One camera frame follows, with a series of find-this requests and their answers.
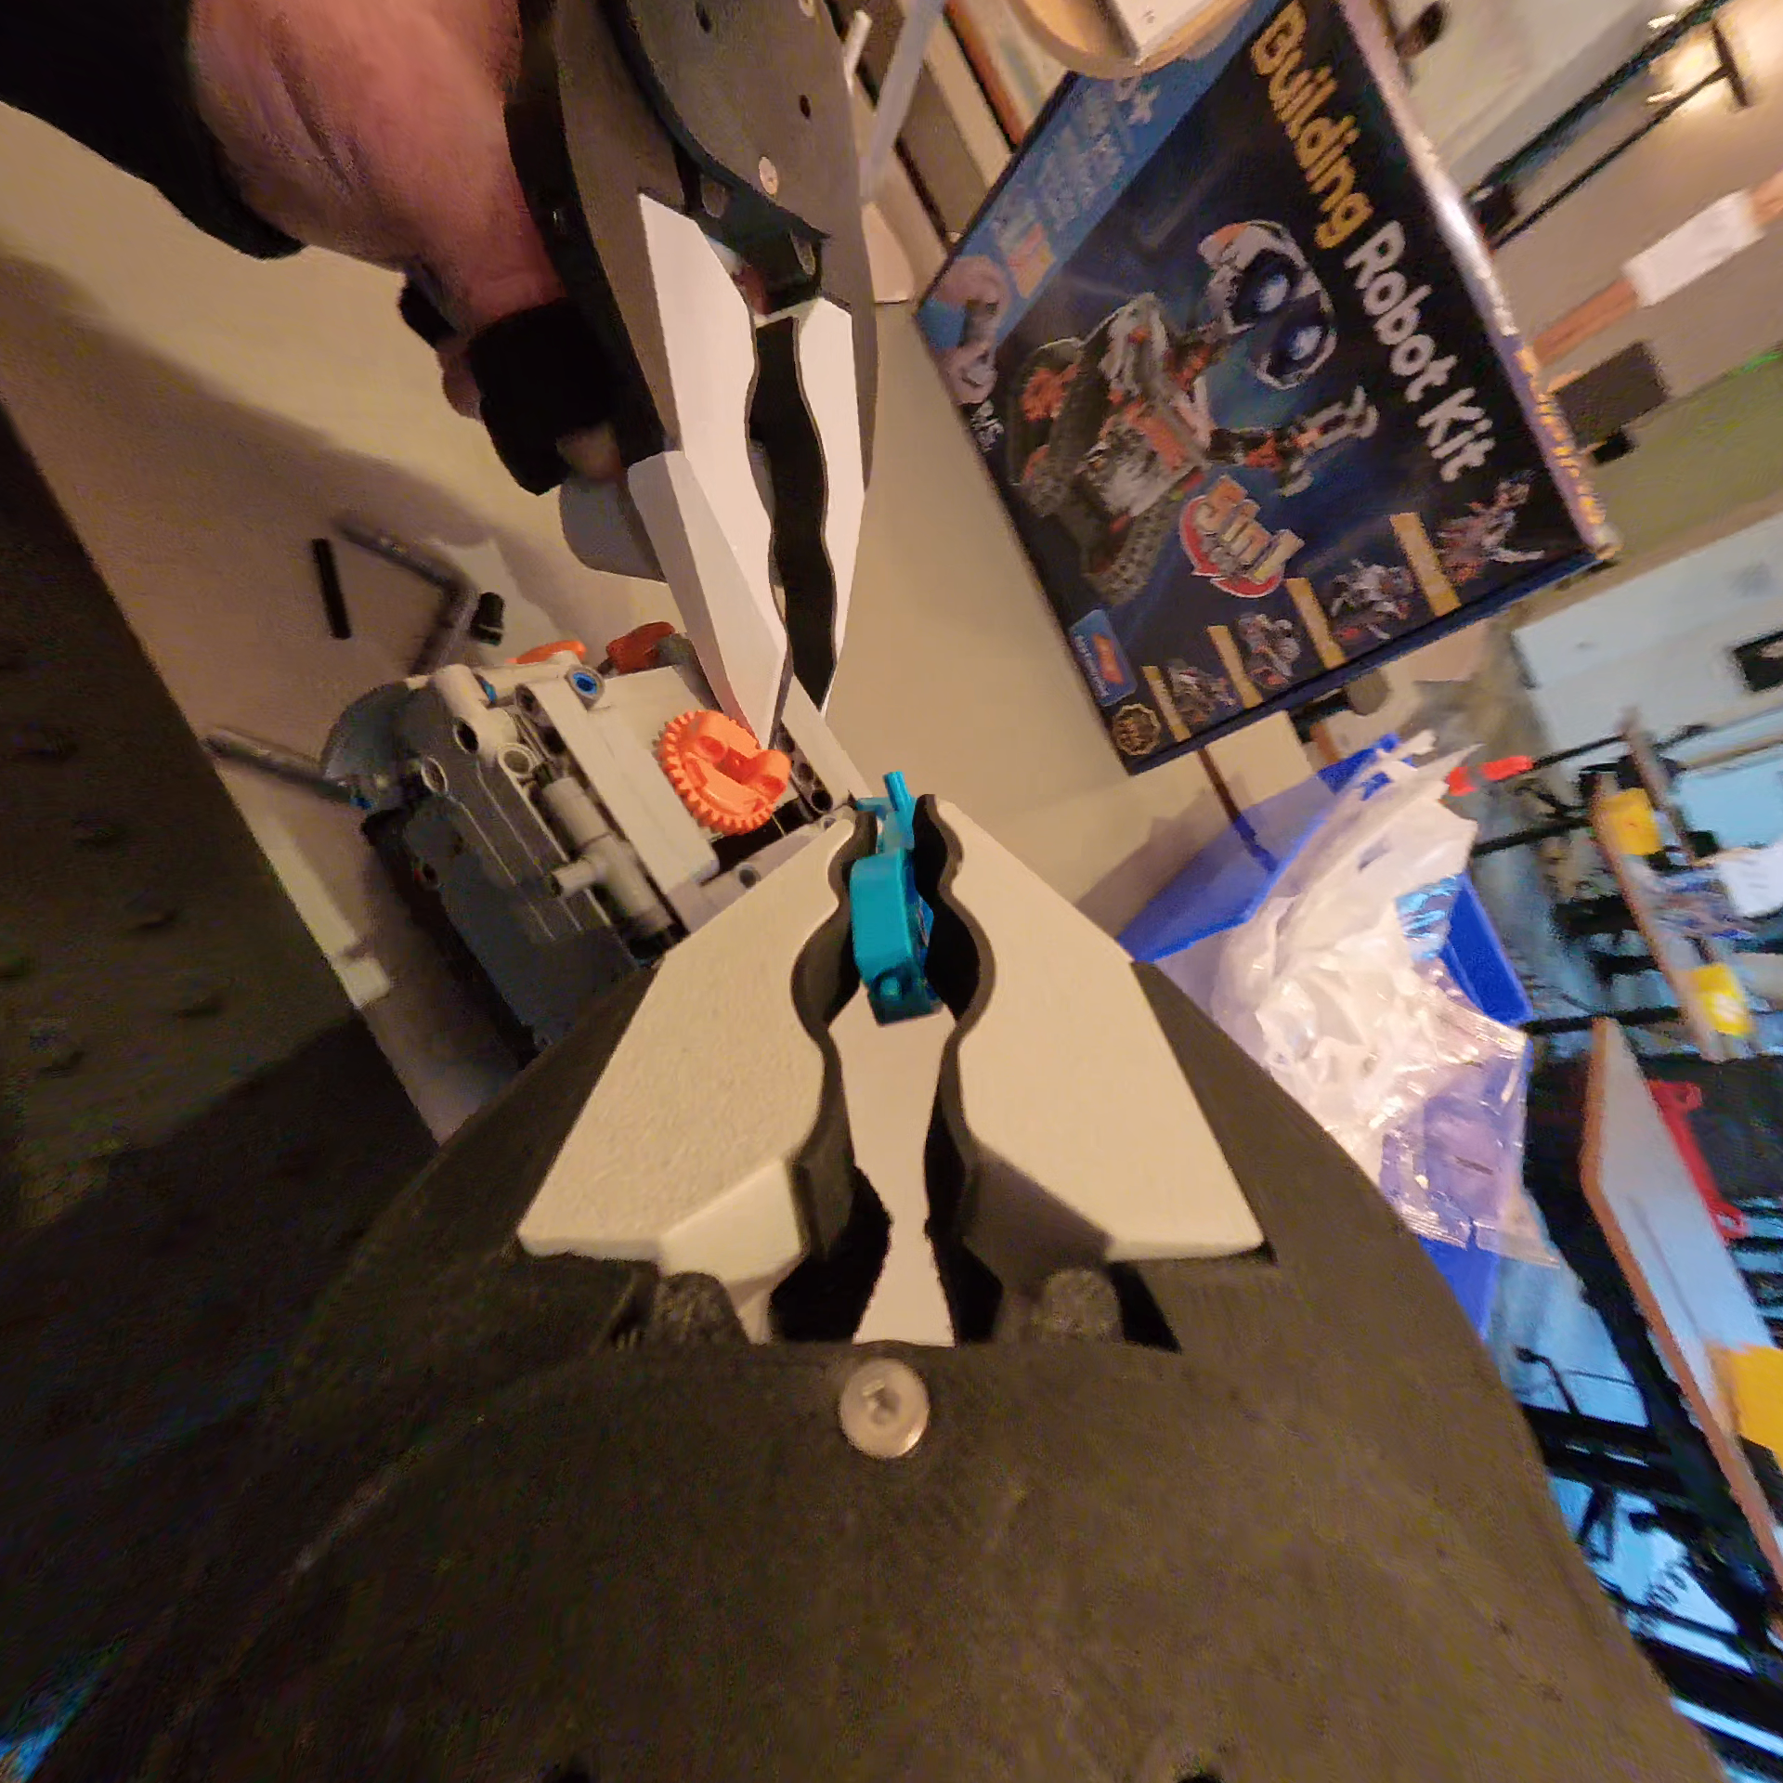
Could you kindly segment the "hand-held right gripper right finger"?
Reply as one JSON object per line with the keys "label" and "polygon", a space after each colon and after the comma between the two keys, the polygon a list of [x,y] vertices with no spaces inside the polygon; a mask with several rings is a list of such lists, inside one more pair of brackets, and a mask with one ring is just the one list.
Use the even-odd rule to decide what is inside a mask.
{"label": "hand-held right gripper right finger", "polygon": [[987,1272],[1246,1256],[1256,1217],[1122,947],[949,800],[920,803],[951,1014],[929,1236]]}

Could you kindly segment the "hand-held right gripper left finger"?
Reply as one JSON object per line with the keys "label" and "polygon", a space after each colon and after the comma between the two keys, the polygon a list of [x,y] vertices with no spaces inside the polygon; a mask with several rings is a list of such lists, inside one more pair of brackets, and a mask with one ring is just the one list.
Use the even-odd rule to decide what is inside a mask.
{"label": "hand-held right gripper left finger", "polygon": [[831,1040],[854,995],[853,863],[833,817],[667,954],[520,1219],[527,1255],[712,1279],[767,1337],[772,1294],[853,1210]]}

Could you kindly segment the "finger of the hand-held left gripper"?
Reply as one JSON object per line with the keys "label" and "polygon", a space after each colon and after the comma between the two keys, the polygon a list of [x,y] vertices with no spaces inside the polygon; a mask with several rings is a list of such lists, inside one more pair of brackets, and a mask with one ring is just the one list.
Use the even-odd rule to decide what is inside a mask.
{"label": "finger of the hand-held left gripper", "polygon": [[800,311],[759,318],[694,216],[637,193],[624,322],[657,446],[631,495],[721,711],[770,746],[791,651],[774,596],[774,499]]}
{"label": "finger of the hand-held left gripper", "polygon": [[791,674],[812,707],[831,699],[862,535],[870,437],[854,347],[854,317],[828,298],[788,322],[779,570]]}

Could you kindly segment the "teal brick separator tool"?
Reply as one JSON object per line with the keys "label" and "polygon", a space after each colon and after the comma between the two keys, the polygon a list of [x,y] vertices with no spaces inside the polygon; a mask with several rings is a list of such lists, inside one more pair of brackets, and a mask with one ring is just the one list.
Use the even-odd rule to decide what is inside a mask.
{"label": "teal brick separator tool", "polygon": [[917,878],[919,804],[904,775],[892,770],[859,814],[876,832],[847,875],[851,950],[867,1011],[888,1028],[943,1007],[927,976],[931,913]]}

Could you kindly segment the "grey orange brick assembly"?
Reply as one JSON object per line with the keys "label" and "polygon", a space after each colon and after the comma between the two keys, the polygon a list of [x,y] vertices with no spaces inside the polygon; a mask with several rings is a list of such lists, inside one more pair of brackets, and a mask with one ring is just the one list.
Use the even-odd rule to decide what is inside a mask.
{"label": "grey orange brick assembly", "polygon": [[800,683],[748,743],[664,622],[373,688],[320,769],[521,1063],[867,794]]}

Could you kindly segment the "person's left forearm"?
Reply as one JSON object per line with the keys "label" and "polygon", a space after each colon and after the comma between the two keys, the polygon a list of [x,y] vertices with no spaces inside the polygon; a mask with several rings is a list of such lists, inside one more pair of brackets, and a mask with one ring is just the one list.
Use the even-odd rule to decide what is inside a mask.
{"label": "person's left forearm", "polygon": [[1,103],[257,262],[299,245],[242,199],[202,118],[189,3],[3,3]]}

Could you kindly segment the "person's left hand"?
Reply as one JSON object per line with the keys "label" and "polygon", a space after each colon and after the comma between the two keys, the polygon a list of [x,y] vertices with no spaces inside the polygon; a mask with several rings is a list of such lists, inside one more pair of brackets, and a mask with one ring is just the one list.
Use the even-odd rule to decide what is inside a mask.
{"label": "person's left hand", "polygon": [[244,204],[303,247],[423,287],[452,328],[441,384],[475,417],[466,342],[564,300],[505,135],[521,7],[196,3],[187,48]]}

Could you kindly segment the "robot building kit box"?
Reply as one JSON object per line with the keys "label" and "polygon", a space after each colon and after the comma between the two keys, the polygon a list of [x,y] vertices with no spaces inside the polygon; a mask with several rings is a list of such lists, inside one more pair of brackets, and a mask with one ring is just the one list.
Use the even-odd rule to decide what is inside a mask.
{"label": "robot building kit box", "polygon": [[1064,77],[919,328],[1127,774],[1612,552],[1368,4]]}

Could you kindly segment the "small grey pin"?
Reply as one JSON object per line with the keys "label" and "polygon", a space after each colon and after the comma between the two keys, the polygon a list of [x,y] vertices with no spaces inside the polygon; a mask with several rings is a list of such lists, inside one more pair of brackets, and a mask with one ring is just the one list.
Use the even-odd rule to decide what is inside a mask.
{"label": "small grey pin", "polygon": [[320,763],[277,743],[262,741],[234,729],[202,733],[199,743],[225,766],[237,766],[270,777],[287,788],[303,791],[328,804],[365,814],[365,803],[341,779],[328,777]]}

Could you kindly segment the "black perforated panel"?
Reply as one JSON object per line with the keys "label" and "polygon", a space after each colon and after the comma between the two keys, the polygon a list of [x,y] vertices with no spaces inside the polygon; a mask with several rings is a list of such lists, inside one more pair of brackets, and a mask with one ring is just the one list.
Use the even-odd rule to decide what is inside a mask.
{"label": "black perforated panel", "polygon": [[433,1139],[9,419],[1,499],[3,1244],[153,1167],[383,1207]]}

